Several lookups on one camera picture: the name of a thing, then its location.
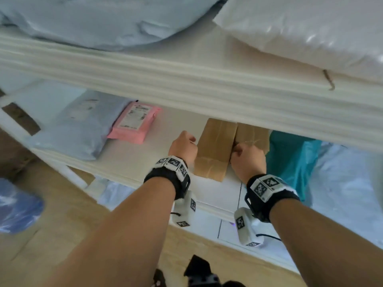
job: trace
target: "wooden floor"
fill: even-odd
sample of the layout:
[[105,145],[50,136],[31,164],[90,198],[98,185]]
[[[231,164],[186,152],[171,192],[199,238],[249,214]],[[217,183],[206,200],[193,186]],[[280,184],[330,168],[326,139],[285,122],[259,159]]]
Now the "wooden floor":
[[[45,211],[20,234],[0,233],[0,286],[40,286],[109,211],[43,162],[28,166],[17,185],[43,197]],[[208,260],[222,282],[237,280],[247,287],[305,286],[293,272],[169,227],[159,261],[169,287],[186,286],[183,272],[193,254]]]

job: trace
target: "wristband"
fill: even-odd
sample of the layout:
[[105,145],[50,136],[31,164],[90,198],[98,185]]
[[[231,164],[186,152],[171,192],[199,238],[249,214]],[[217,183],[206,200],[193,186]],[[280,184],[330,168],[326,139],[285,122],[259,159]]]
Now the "wristband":
[[246,188],[245,201],[253,216],[261,222],[270,222],[270,211],[281,199],[289,198],[300,201],[293,188],[281,178],[270,174],[253,176],[249,179]]
[[169,179],[175,188],[175,199],[184,198],[190,185],[189,170],[186,163],[179,157],[168,156],[160,159],[147,174],[144,183],[153,177]]

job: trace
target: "blue plastic bag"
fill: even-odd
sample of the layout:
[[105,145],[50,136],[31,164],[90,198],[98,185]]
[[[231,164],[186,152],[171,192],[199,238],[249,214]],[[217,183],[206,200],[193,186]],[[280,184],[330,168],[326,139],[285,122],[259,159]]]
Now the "blue plastic bag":
[[297,191],[300,200],[305,201],[306,187],[321,144],[319,140],[273,131],[266,155],[267,173],[282,178]]
[[33,225],[44,209],[42,199],[0,178],[0,232],[18,233]]

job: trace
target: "hand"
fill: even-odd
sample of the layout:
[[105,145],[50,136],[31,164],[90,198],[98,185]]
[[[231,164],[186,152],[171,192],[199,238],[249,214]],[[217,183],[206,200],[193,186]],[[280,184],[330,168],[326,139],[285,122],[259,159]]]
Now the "hand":
[[233,151],[230,159],[231,166],[244,184],[247,184],[255,175],[266,174],[266,156],[261,149],[254,145],[239,143]]
[[197,157],[198,148],[194,144],[195,137],[187,131],[182,131],[177,139],[170,146],[169,154],[174,155],[184,160],[188,167],[193,164]]

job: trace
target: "black cable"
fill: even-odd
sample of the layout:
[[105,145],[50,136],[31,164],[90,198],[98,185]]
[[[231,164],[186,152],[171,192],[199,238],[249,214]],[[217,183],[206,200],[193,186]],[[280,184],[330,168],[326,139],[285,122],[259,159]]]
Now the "black cable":
[[277,238],[277,237],[274,237],[274,236],[270,236],[270,235],[266,235],[266,234],[256,234],[256,236],[268,236],[269,238],[273,238],[273,239],[276,239],[278,241],[282,241],[281,239]]

